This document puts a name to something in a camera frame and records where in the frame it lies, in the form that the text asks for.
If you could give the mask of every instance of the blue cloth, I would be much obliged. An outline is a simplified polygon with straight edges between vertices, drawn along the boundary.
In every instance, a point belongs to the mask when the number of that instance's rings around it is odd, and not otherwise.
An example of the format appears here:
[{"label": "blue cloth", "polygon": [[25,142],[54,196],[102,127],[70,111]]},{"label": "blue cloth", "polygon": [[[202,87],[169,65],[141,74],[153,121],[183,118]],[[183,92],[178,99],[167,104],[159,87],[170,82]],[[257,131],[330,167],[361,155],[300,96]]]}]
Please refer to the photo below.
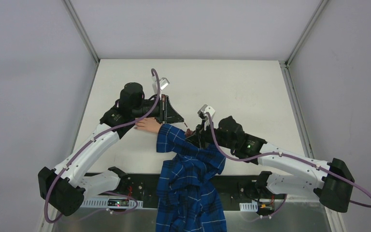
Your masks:
[{"label": "blue cloth", "polygon": [[225,157],[215,145],[199,149],[185,140],[185,132],[164,124],[157,136],[157,152],[176,152],[163,162],[157,185],[157,232],[224,232],[227,225],[220,197],[209,181],[221,174]]}]

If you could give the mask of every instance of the plaid fabric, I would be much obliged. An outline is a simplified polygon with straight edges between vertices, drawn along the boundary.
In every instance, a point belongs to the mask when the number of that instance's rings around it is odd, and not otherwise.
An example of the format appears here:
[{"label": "plaid fabric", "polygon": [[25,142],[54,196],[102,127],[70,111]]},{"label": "plaid fabric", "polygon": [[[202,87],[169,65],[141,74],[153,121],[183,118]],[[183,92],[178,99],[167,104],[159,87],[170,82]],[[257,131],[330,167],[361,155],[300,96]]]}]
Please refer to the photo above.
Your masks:
[{"label": "plaid fabric", "polygon": [[157,232],[224,232],[227,225],[220,197],[209,181],[221,174],[225,157],[215,145],[199,149],[185,141],[185,132],[165,124],[157,152],[176,152],[163,162],[157,185]]}]

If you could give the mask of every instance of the gray floor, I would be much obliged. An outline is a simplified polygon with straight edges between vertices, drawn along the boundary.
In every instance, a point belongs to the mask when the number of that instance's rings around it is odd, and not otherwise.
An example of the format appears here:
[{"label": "gray floor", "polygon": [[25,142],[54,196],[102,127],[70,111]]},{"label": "gray floor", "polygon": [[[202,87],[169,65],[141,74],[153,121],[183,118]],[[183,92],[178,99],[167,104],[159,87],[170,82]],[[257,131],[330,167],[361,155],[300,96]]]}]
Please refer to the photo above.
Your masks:
[{"label": "gray floor", "polygon": [[[154,232],[157,210],[142,209],[127,215],[109,215],[101,211],[79,222],[71,222],[93,212],[81,208],[75,214],[64,217],[53,232]],[[286,203],[271,220],[265,218],[249,222],[257,217],[253,212],[226,211],[228,232],[330,232],[324,207],[319,203]]]}]

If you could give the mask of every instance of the robotic arm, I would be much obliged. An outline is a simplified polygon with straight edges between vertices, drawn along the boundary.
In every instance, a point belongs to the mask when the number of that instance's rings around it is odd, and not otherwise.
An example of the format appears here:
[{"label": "robotic arm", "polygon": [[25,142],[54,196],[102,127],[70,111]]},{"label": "robotic arm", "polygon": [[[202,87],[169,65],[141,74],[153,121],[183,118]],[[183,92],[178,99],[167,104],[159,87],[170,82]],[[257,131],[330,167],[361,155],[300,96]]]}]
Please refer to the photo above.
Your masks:
[{"label": "robotic arm", "polygon": [[[208,122],[207,114],[214,115],[215,110],[204,105],[198,114],[202,118],[202,123],[196,127],[188,141],[200,148],[206,148],[208,144],[213,144],[213,136]],[[232,116],[220,120],[218,128],[214,129],[215,137],[219,146],[229,148],[231,154],[239,159],[245,159],[265,153],[274,153],[275,155],[262,156],[247,162],[261,164],[277,168],[292,175],[279,175],[269,171],[263,171],[259,175],[257,182],[253,183],[253,188],[258,192],[268,191],[272,194],[293,194],[304,196],[319,201],[326,207],[345,213],[352,194],[352,185],[345,183],[334,176],[327,174],[319,169],[288,158],[281,154],[288,154],[295,158],[306,160],[315,164],[317,167],[325,168],[331,172],[354,182],[346,164],[339,159],[333,159],[332,162],[305,158],[283,150],[264,139],[252,136],[243,131]]]},{"label": "robotic arm", "polygon": [[[162,78],[159,83],[160,89],[163,89],[169,82]],[[120,92],[120,99],[103,115],[100,124],[96,126],[83,145],[75,149],[54,169],[50,170],[47,167],[41,169],[38,174],[41,197],[46,199],[50,186],[59,175],[50,194],[49,203],[63,215],[69,216],[80,207],[84,200],[109,190],[119,189],[120,182],[124,181],[127,175],[116,167],[110,167],[107,171],[91,177],[85,177],[85,174],[94,162],[110,146],[117,143],[134,124],[106,133],[103,131],[142,117],[152,108],[156,97],[157,94],[145,99],[143,87],[140,84],[126,84]],[[169,96],[164,94],[159,95],[158,103],[148,117],[155,117],[161,123],[184,122],[184,119],[172,108]],[[83,152],[70,163],[76,153],[82,149]]]}]

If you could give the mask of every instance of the white table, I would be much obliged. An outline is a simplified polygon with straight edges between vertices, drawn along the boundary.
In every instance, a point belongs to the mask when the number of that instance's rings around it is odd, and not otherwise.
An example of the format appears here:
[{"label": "white table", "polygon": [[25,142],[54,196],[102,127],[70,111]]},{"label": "white table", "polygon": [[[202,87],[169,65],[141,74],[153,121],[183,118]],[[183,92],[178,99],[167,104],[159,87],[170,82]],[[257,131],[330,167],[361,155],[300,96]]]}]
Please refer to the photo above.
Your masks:
[{"label": "white table", "polygon": [[[146,97],[153,94],[151,68],[170,85],[174,109],[193,130],[200,123],[197,111],[204,105],[216,110],[215,126],[229,115],[246,133],[303,155],[303,149],[278,61],[240,60],[125,60],[102,59],[87,103],[76,144],[94,130],[99,119],[119,98],[128,82],[142,84]],[[162,162],[174,153],[156,152],[156,135],[130,130],[90,168],[103,172],[116,166],[126,173],[159,174]],[[226,161],[223,174],[280,172],[251,163]]]}]

